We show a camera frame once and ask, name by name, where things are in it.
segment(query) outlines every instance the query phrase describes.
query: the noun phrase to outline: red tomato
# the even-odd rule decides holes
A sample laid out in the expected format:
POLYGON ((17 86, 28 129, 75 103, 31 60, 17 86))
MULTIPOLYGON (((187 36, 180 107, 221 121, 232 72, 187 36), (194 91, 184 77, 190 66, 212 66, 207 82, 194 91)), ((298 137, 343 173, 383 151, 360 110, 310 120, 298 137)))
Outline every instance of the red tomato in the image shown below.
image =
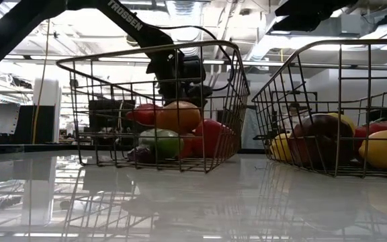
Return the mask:
POLYGON ((143 125, 154 125, 155 109, 157 115, 161 107, 154 104, 142 104, 136 107, 133 112, 128 112, 125 117, 143 125))
MULTIPOLYGON (((219 145, 218 147, 218 139, 219 139, 220 133, 222 133, 220 137, 220 143, 223 143, 225 139, 229 138, 230 139, 229 145, 231 145, 234 132, 230 128, 226 127, 225 125, 217 121, 214 121, 211 119, 205 119, 204 126, 201 122, 200 125, 198 125, 198 127, 195 129, 195 135, 203 136, 203 137, 198 137, 193 140, 192 142, 193 153, 198 157, 203 157, 203 155, 205 155, 207 158, 213 158, 217 148, 219 149, 225 148, 223 145, 219 145), (205 140, 204 154, 203 154, 203 148, 202 148, 203 139, 205 140)), ((219 154, 225 155, 223 152, 227 153, 228 151, 227 150, 218 151, 217 155, 219 154)))
MULTIPOLYGON (((366 138, 367 136, 379 132, 387 130, 387 121, 381 122, 372 122, 370 124, 369 133, 367 134, 367 125, 360 126, 355 130, 355 138, 366 138)), ((362 145, 363 140, 355 141, 355 151, 357 152, 362 145)))
POLYGON ((189 158, 192 156, 193 153, 193 141, 195 135, 191 133, 183 134, 181 135, 183 138, 183 150, 180 152, 180 158, 189 158))

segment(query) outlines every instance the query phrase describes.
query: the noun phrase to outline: yellow fruit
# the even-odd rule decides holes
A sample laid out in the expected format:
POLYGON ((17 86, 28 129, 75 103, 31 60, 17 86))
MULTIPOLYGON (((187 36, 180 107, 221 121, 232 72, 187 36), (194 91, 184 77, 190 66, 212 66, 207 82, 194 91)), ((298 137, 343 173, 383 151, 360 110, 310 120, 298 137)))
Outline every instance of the yellow fruit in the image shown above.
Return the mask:
MULTIPOLYGON (((387 130, 375 132, 368 136, 367 161, 372 166, 380 169, 387 169, 387 140, 372 140, 373 138, 387 138, 387 130)), ((362 142, 359 148, 359 155, 365 159, 366 142, 362 142)))
MULTIPOLYGON (((339 118, 339 114, 337 114, 337 113, 329 113, 328 115, 331 115, 332 117, 339 118)), ((355 135, 356 126, 355 126, 355 123, 353 123, 352 119, 349 118, 348 116, 342 114, 341 121, 348 124, 353 131, 353 135, 355 135)))
POLYGON ((274 155, 272 158, 280 161, 291 161, 291 155, 289 150, 288 140, 290 134, 280 134, 277 135, 271 142, 271 153, 274 155))

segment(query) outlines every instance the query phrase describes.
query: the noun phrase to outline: table surface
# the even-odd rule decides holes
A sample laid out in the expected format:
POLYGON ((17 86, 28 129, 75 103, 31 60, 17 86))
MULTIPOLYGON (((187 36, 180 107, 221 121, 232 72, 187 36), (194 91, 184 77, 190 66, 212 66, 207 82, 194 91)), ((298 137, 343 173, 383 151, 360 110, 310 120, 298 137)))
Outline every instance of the table surface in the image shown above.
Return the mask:
POLYGON ((385 178, 327 177, 263 155, 209 174, 78 160, 0 155, 0 241, 387 241, 385 178))

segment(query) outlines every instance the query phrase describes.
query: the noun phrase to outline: robotic arm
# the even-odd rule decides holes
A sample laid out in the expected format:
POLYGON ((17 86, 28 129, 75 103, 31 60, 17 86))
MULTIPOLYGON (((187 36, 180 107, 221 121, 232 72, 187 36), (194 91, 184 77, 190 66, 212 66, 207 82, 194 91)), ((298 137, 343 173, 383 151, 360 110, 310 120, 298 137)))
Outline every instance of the robotic arm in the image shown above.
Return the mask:
MULTIPOLYGON (((170 36, 157 27, 150 26, 137 18, 118 0, 21 0, 0 19, 0 61, 9 54, 42 21, 58 16, 65 10, 94 8, 100 10, 128 35, 137 41, 140 47, 173 44, 170 36)), ((179 66, 175 70, 174 51, 161 51, 147 54, 150 64, 147 73, 154 73, 158 81, 181 78, 205 79, 205 70, 197 56, 184 57, 178 51, 179 66)), ((187 97, 185 84, 175 82, 159 83, 159 93, 168 102, 178 97, 187 97)))

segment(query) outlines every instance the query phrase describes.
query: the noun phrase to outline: green fruit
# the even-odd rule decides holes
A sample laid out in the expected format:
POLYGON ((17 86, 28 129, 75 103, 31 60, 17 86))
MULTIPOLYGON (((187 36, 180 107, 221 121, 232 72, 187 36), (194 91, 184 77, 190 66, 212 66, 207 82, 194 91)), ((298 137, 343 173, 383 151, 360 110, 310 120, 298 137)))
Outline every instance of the green fruit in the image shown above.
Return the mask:
POLYGON ((140 145, 148 145, 155 148, 158 152, 158 158, 173 158, 183 150, 183 139, 171 130, 157 128, 141 132, 138 142, 140 145))

